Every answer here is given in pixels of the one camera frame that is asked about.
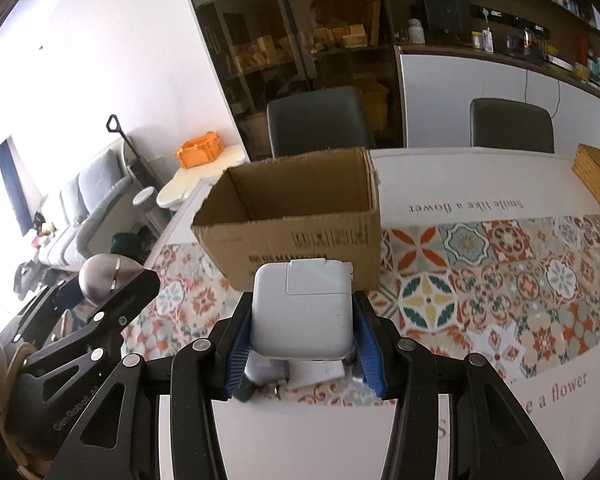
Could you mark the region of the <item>grey sofa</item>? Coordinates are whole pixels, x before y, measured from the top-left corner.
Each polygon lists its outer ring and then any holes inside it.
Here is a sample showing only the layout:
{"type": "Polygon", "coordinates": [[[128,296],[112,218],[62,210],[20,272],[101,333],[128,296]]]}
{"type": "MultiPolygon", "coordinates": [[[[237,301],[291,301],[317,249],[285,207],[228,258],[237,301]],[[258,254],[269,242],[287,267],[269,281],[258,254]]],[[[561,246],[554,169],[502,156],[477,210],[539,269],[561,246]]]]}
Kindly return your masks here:
{"type": "Polygon", "coordinates": [[[47,195],[41,214],[52,230],[38,249],[38,260],[51,268],[76,270],[91,256],[108,252],[114,234],[128,232],[138,222],[134,190],[119,152],[103,152],[47,195]]]}

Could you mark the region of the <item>white rectangular power strip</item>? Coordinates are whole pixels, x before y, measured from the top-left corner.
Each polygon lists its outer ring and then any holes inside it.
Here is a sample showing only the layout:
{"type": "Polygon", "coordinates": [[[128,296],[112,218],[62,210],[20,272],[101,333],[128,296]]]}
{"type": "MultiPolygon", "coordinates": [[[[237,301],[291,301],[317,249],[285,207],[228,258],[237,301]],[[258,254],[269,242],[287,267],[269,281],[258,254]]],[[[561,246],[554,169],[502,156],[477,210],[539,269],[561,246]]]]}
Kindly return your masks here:
{"type": "Polygon", "coordinates": [[[252,351],[245,366],[245,376],[257,386],[298,389],[343,378],[345,370],[340,361],[270,359],[252,351]]]}

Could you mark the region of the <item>white square power adapter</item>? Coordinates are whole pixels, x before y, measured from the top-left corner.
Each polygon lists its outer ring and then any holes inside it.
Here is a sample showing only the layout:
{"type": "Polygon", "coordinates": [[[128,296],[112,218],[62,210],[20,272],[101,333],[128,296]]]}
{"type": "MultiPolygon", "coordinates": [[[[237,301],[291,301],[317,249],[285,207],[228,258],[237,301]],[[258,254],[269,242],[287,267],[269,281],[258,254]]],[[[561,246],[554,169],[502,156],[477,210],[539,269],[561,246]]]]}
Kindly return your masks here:
{"type": "Polygon", "coordinates": [[[353,348],[352,265],[266,263],[254,277],[251,346],[268,359],[340,361],[353,348]]]}

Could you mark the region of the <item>brown cardboard box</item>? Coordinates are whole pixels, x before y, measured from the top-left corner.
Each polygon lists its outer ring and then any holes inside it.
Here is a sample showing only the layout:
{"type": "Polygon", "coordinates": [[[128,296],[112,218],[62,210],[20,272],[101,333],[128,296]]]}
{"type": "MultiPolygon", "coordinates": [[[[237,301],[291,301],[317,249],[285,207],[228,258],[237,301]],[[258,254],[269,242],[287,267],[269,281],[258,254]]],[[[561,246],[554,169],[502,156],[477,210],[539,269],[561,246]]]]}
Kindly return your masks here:
{"type": "Polygon", "coordinates": [[[365,148],[230,167],[193,217],[193,235],[236,290],[265,263],[325,258],[353,266],[356,290],[380,280],[380,205],[365,148]]]}

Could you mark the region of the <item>dark dining chair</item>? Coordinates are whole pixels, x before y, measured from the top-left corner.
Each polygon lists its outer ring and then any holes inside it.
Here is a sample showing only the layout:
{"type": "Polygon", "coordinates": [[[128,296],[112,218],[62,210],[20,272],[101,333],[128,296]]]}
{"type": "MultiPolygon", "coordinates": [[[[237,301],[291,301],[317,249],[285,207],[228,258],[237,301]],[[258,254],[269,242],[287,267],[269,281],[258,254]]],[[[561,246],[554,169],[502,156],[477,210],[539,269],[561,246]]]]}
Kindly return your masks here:
{"type": "Polygon", "coordinates": [[[554,126],[547,110],[518,101],[474,99],[470,139],[479,148],[554,154],[554,126]]]}
{"type": "Polygon", "coordinates": [[[335,148],[375,147],[362,100],[351,86],[272,101],[266,109],[266,120],[274,158],[335,148]]]}

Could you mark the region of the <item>patterned table runner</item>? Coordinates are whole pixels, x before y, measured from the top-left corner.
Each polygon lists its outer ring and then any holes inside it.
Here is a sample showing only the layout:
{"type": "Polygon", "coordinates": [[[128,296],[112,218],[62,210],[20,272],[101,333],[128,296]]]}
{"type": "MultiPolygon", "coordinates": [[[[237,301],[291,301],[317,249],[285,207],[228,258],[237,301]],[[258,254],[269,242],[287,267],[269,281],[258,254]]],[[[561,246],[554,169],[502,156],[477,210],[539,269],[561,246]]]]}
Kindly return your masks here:
{"type": "MultiPolygon", "coordinates": [[[[401,226],[382,230],[380,249],[373,309],[441,356],[483,353],[510,385],[600,343],[600,214],[401,226]]],[[[147,361],[207,336],[240,297],[197,242],[164,246],[152,269],[159,295],[123,330],[122,347],[147,361]]],[[[255,394],[313,405],[380,402],[349,366],[332,380],[255,394]]]]}

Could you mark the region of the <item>orange plastic crate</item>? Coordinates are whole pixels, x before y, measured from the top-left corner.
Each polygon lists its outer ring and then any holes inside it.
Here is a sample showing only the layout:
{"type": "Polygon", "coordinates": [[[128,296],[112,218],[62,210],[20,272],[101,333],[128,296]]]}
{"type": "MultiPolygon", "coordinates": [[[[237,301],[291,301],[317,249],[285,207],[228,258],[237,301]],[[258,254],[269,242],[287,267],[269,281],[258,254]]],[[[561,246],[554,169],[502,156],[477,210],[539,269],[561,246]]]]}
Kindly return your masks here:
{"type": "Polygon", "coordinates": [[[190,169],[214,162],[222,151],[224,146],[219,133],[208,131],[181,144],[174,156],[181,164],[181,168],[190,169]]]}

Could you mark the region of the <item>right dark dining chair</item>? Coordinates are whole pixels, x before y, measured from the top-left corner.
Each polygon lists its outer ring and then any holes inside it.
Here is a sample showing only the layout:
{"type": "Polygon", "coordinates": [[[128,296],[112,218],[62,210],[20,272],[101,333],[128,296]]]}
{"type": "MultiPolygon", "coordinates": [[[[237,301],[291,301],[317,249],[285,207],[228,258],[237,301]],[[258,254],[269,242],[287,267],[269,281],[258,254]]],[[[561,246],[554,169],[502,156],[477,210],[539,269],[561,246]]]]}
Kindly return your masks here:
{"type": "Polygon", "coordinates": [[[554,154],[554,126],[547,110],[518,101],[474,99],[470,139],[479,148],[554,154]]]}

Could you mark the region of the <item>silver oval case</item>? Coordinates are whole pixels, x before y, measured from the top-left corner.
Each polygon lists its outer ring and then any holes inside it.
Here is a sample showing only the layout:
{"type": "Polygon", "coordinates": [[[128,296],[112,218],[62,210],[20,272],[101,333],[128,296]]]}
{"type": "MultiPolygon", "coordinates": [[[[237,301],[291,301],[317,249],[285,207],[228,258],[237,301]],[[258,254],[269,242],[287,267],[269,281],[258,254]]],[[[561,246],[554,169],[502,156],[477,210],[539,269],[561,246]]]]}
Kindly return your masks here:
{"type": "Polygon", "coordinates": [[[94,307],[133,281],[144,268],[131,258],[99,254],[87,259],[79,272],[79,285],[84,298],[94,307]]]}

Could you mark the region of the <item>cream side table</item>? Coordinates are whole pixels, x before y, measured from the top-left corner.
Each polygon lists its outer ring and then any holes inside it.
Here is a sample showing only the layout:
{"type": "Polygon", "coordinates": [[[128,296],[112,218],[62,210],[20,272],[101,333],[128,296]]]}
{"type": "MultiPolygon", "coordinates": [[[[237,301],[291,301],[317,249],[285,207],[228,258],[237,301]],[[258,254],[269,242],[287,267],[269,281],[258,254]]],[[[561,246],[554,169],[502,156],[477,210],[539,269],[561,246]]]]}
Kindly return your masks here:
{"type": "Polygon", "coordinates": [[[162,209],[176,210],[187,200],[191,192],[200,182],[217,179],[230,167],[248,162],[249,157],[241,144],[227,146],[213,162],[189,169],[178,169],[174,177],[161,188],[157,195],[157,204],[162,209]]]}

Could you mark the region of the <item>upright vacuum cleaner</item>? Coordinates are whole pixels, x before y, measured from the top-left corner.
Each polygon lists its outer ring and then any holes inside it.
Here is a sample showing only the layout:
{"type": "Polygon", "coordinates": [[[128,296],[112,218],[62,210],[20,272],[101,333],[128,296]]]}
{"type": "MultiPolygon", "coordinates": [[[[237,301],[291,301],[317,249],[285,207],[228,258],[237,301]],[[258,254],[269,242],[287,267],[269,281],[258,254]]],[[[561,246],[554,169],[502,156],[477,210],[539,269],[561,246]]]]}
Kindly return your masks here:
{"type": "Polygon", "coordinates": [[[122,139],[122,159],[126,170],[142,188],[154,188],[159,191],[162,182],[152,170],[144,156],[140,155],[131,139],[124,133],[116,114],[111,114],[106,122],[110,133],[117,133],[122,139]]]}

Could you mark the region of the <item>dark glass display cabinet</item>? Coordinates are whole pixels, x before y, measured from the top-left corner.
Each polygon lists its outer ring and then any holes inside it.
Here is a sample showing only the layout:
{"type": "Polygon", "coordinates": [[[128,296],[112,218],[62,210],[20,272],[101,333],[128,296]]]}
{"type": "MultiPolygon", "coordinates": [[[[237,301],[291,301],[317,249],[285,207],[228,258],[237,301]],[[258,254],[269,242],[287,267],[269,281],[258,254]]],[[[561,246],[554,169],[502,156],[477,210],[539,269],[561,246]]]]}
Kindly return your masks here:
{"type": "Polygon", "coordinates": [[[271,156],[266,109],[296,93],[352,86],[378,148],[403,145],[388,0],[190,0],[240,139],[271,156]]]}

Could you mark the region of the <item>white cylindrical air purifier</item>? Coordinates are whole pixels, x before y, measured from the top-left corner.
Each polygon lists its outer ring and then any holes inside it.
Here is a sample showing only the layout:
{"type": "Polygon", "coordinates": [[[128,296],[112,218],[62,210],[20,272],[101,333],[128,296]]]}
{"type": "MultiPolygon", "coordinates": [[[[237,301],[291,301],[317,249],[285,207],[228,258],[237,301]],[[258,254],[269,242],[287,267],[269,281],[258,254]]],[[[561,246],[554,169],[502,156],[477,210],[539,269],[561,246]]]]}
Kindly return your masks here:
{"type": "Polygon", "coordinates": [[[135,195],[132,203],[146,216],[152,232],[160,236],[169,224],[170,217],[157,204],[157,195],[158,192],[154,186],[147,186],[135,195]]]}

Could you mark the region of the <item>left dark dining chair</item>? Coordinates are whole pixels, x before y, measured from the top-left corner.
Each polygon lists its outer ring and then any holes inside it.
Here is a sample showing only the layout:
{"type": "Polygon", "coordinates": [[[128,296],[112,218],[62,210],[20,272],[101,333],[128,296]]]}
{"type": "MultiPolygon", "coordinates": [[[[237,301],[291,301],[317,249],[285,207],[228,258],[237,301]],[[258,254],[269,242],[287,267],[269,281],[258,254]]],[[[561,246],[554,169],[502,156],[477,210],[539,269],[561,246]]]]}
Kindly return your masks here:
{"type": "Polygon", "coordinates": [[[351,86],[272,101],[266,109],[266,120],[274,158],[335,148],[375,147],[362,100],[351,86]]]}

